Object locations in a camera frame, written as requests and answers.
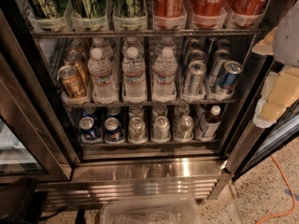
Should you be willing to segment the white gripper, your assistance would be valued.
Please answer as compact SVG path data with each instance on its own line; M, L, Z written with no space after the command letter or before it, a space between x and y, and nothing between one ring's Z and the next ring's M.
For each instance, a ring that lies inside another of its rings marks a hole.
M273 55L277 28L272 29L252 51L259 55ZM286 66L279 73L270 72L263 84L253 117L253 123L262 129L275 124L286 109L299 99L299 68Z

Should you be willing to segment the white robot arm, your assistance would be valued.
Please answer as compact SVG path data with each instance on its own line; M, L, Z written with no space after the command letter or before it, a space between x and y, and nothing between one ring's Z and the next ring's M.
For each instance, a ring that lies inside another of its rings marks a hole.
M252 51L272 55L276 62L284 65L278 73L269 73L255 108L253 123L265 129L275 124L299 99L299 1Z

